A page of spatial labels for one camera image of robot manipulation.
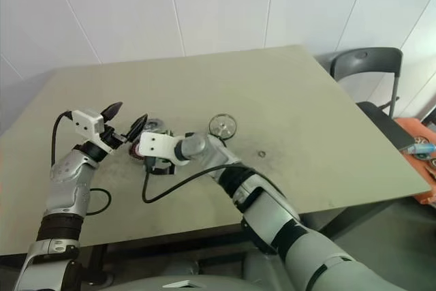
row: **white tiled wall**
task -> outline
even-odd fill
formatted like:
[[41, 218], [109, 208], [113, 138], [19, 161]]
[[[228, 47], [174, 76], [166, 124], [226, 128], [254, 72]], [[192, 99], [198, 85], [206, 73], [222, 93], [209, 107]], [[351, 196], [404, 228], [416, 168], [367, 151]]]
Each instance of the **white tiled wall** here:
[[[37, 91], [29, 81], [56, 67], [286, 44], [314, 55], [396, 46], [405, 54], [396, 115], [436, 104], [436, 0], [1, 0], [0, 23], [0, 132]], [[391, 83], [343, 81], [376, 104]]]

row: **tile grout line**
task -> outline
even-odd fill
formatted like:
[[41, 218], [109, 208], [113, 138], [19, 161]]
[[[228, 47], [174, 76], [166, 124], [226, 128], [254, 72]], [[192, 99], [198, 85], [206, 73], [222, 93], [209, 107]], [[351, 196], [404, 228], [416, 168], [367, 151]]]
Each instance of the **tile grout line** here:
[[414, 97], [410, 100], [410, 102], [406, 105], [406, 106], [404, 106], [404, 109], [399, 113], [399, 115], [398, 116], [401, 116], [403, 113], [404, 113], [404, 111], [407, 109], [407, 107], [409, 107], [410, 106], [410, 104], [412, 103], [412, 102], [414, 102], [414, 100], [415, 100], [415, 98], [420, 94], [420, 92], [427, 86], [427, 84], [428, 83], [430, 83], [430, 81], [431, 81], [431, 79], [432, 78], [434, 78], [436, 76], [436, 72], [434, 72], [433, 74], [431, 74], [431, 76], [430, 76], [430, 78], [427, 80], [427, 82], [425, 82], [424, 83], [424, 85], [422, 86], [422, 88], [414, 95]]
[[343, 35], [344, 35], [344, 33], [345, 33], [345, 29], [347, 28], [347, 25], [348, 25], [349, 19], [352, 17], [353, 10], [354, 10], [354, 7], [356, 6], [356, 3], [357, 3], [357, 0], [354, 0], [354, 2], [353, 2], [353, 6], [352, 6], [351, 10], [349, 11], [349, 14], [348, 14], [347, 20], [345, 21], [345, 24], [344, 24], [344, 26], [343, 26], [342, 33], [341, 33], [341, 35], [339, 36], [339, 39], [338, 39], [338, 43], [337, 43], [337, 45], [336, 45], [336, 48], [334, 49], [335, 52], [338, 51], [339, 44], [341, 43], [342, 37], [343, 37]]
[[407, 42], [407, 40], [409, 39], [410, 35], [414, 32], [414, 29], [416, 28], [416, 25], [418, 25], [422, 15], [424, 15], [424, 12], [426, 11], [427, 7], [429, 6], [431, 0], [428, 0], [426, 5], [424, 6], [424, 9], [422, 10], [421, 14], [419, 15], [418, 19], [416, 20], [415, 24], [413, 25], [413, 27], [411, 28], [409, 34], [406, 36], [406, 38], [404, 39], [403, 43], [400, 46], [400, 49], [402, 49], [405, 45], [405, 43]]
[[271, 10], [271, 0], [268, 0], [268, 7], [266, 8], [264, 48], [266, 47], [266, 36], [267, 36], [267, 33], [268, 33], [268, 25], [269, 25], [269, 22], [270, 22], [270, 10]]
[[18, 70], [16, 69], [15, 66], [12, 65], [12, 63], [5, 57], [5, 55], [0, 54], [1, 58], [3, 58], [3, 60], [14, 70], [14, 72], [16, 73], [16, 75], [18, 75], [20, 77], [21, 80], [24, 80], [24, 78], [21, 76], [20, 73], [18, 73]]
[[177, 24], [178, 36], [180, 37], [180, 42], [181, 42], [181, 46], [182, 46], [183, 56], [186, 57], [185, 41], [183, 39], [182, 29], [181, 29], [181, 26], [180, 26], [180, 19], [178, 17], [176, 0], [172, 0], [172, 6], [174, 8], [174, 13], [176, 15], [176, 24]]
[[82, 31], [82, 33], [83, 33], [83, 35], [84, 35], [86, 41], [88, 42], [88, 45], [91, 47], [91, 51], [93, 52], [95, 58], [97, 58], [99, 64], [101, 64], [101, 63], [102, 63], [102, 60], [100, 59], [99, 55], [97, 54], [97, 51], [96, 51], [96, 49], [94, 48], [94, 45], [92, 44], [91, 40], [89, 39], [89, 37], [88, 37], [86, 31], [84, 30], [84, 28], [83, 28], [83, 26], [82, 26], [82, 23], [80, 22], [79, 18], [77, 17], [77, 15], [76, 15], [76, 13], [75, 13], [75, 11], [74, 11], [73, 6], [72, 6], [71, 3], [69, 2], [69, 0], [65, 0], [65, 2], [67, 3], [69, 10], [70, 10], [71, 13], [73, 14], [73, 17], [74, 17], [74, 19], [76, 20], [76, 23], [77, 23], [77, 25], [79, 26], [79, 29]]

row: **table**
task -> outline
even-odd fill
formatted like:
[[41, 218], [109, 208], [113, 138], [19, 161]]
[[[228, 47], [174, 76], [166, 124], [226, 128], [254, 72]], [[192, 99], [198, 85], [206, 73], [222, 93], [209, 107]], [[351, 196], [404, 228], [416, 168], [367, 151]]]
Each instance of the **table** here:
[[[112, 125], [128, 130], [144, 112], [175, 134], [206, 131], [216, 114], [231, 114], [238, 131], [228, 146], [271, 178], [299, 213], [377, 202], [429, 187], [299, 46], [175, 59], [70, 67], [55, 72], [11, 129], [0, 138], [0, 254], [26, 252], [35, 240], [48, 191], [50, 136], [66, 109], [123, 101]], [[77, 142], [68, 121], [58, 130], [57, 154]], [[197, 172], [154, 177], [157, 194]], [[127, 147], [108, 156], [93, 187], [112, 193], [111, 207], [85, 219], [81, 245], [95, 245], [235, 224], [240, 213], [208, 177], [154, 204], [141, 202], [144, 170]], [[104, 203], [97, 195], [91, 206]]]

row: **black cable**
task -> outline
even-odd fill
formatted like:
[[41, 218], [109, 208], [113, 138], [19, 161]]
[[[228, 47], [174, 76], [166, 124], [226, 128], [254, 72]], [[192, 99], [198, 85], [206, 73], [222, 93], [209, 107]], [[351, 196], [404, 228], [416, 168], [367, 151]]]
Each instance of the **black cable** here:
[[[72, 119], [72, 112], [70, 110], [66, 110], [65, 112], [61, 113], [56, 118], [56, 121], [54, 121], [53, 130], [52, 130], [51, 166], [53, 166], [56, 163], [56, 135], [57, 135], [58, 126], [59, 126], [63, 117], [67, 117], [68, 119]], [[111, 196], [110, 192], [108, 190], [102, 189], [100, 187], [94, 187], [94, 188], [90, 189], [89, 191], [90, 192], [91, 191], [103, 192], [105, 195], [107, 195], [108, 202], [106, 203], [106, 205], [102, 209], [99, 209], [98, 211], [92, 211], [90, 213], [87, 213], [87, 216], [92, 216], [92, 215], [103, 213], [112, 203], [112, 196]]]
[[92, 215], [97, 215], [97, 214], [103, 213], [110, 206], [110, 204], [112, 203], [112, 196], [110, 195], [110, 192], [108, 190], [102, 189], [100, 187], [93, 187], [89, 191], [90, 192], [91, 191], [100, 191], [100, 192], [103, 192], [105, 195], [107, 195], [108, 202], [106, 203], [106, 205], [102, 209], [99, 209], [98, 211], [91, 211], [90, 213], [87, 213], [87, 216], [92, 216]]
[[[218, 165], [212, 168], [208, 168], [206, 170], [202, 170], [201, 172], [198, 172], [194, 175], [191, 175], [190, 177], [188, 177], [187, 179], [184, 179], [183, 181], [177, 183], [175, 186], [171, 187], [170, 189], [167, 189], [166, 191], [162, 192], [161, 194], [155, 196], [154, 198], [151, 199], [147, 199], [146, 198], [146, 191], [147, 191], [147, 185], [149, 184], [149, 179], [150, 179], [150, 172], [146, 167], [146, 172], [145, 172], [145, 178], [144, 178], [144, 185], [142, 186], [142, 201], [145, 202], [146, 204], [151, 204], [153, 202], [158, 201], [159, 199], [162, 199], [163, 197], [167, 196], [168, 194], [170, 194], [171, 192], [177, 190], [178, 188], [184, 186], [186, 183], [191, 182], [192, 180], [195, 180], [205, 174], [208, 174], [210, 172], [214, 172], [216, 170], [222, 170], [223, 168], [229, 168], [229, 167], [244, 167], [244, 168], [248, 168], [243, 164], [224, 164], [224, 165]], [[252, 172], [254, 172], [255, 174], [259, 175], [260, 177], [262, 177], [263, 179], [267, 180], [269, 183], [271, 183], [271, 185], [281, 194], [283, 195], [283, 193], [279, 190], [279, 188], [265, 175], [263, 175], [262, 173], [259, 173], [258, 171], [254, 170], [253, 168], [248, 168], [250, 169]]]

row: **floor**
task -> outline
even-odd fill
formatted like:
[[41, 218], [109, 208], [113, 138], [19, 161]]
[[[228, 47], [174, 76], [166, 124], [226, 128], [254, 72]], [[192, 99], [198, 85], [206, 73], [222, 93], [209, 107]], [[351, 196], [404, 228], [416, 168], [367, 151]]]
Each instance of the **floor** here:
[[[399, 200], [379, 215], [342, 236], [337, 243], [355, 259], [377, 274], [409, 291], [430, 291], [436, 286], [436, 211], [427, 210], [411, 199]], [[319, 213], [320, 221], [332, 213]], [[201, 260], [227, 251], [252, 249], [249, 243], [230, 248], [202, 249], [171, 256], [155, 256], [107, 266], [115, 274], [115, 284], [156, 276], [174, 260]], [[208, 265], [206, 274], [240, 277], [241, 265]], [[0, 290], [12, 289], [16, 272], [0, 269]], [[84, 291], [99, 287], [83, 285]]]

